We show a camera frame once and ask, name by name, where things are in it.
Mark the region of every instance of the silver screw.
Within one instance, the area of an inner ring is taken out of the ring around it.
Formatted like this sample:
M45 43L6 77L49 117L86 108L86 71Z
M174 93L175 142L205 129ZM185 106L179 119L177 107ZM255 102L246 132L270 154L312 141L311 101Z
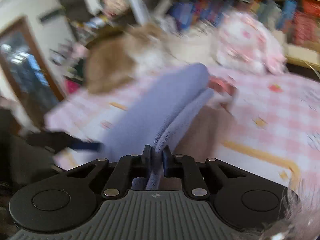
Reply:
M104 195L106 195L108 197L114 197L114 196L119 195L120 192L116 188L108 188L103 193L104 193Z
M195 188L191 191L191 193L193 194L193 196L204 196L208 192L204 188Z

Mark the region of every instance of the yellow stripe on blanket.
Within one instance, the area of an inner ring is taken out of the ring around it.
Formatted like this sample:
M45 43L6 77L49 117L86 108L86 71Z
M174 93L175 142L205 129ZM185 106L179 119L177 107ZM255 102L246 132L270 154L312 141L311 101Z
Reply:
M222 145L226 148L240 152L242 154L246 154L248 156L266 161L268 163L272 163L277 166L289 169L292 173L290 185L291 188L295 189L295 187L298 185L300 180L300 169L295 162L232 141L224 141Z
M116 102L111 102L110 105L111 105L111 106L114 106L114 107L116 107L116 108L119 108L119 109L121 109L121 110L124 110L124 111L127 110L127 107L126 107L126 106L123 106L123 105L118 104L118 103L116 103Z

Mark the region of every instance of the lavender towel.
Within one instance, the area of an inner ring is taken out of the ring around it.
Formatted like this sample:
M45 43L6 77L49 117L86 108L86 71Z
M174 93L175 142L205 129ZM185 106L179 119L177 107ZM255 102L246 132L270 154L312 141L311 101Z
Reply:
M156 153L151 157L150 178L135 179L132 188L156 190L163 172L162 150L166 145L175 149L213 95L208 80L207 68L200 63L160 78L108 132L99 157L117 162L122 156L141 154L146 144L153 146Z

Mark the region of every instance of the purple cloth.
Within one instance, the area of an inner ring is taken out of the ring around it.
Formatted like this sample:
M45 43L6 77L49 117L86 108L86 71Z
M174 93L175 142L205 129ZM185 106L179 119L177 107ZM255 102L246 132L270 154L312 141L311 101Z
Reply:
M213 90L207 88L208 80L207 68L200 63L160 78L107 133L99 158L117 162L125 155L142 154L146 144L153 146L156 153L151 157L150 178L135 179L132 188L146 186L156 190L163 172L162 150L166 145L175 149L193 118L213 95Z

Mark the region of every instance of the gray ribbed panel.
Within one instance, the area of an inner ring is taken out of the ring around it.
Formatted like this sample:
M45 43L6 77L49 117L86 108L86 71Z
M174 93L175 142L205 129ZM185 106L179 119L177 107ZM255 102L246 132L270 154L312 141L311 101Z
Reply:
M11 240L232 240L234 232L208 203L183 191L129 191L120 200L105 201L79 228L49 235L20 230Z

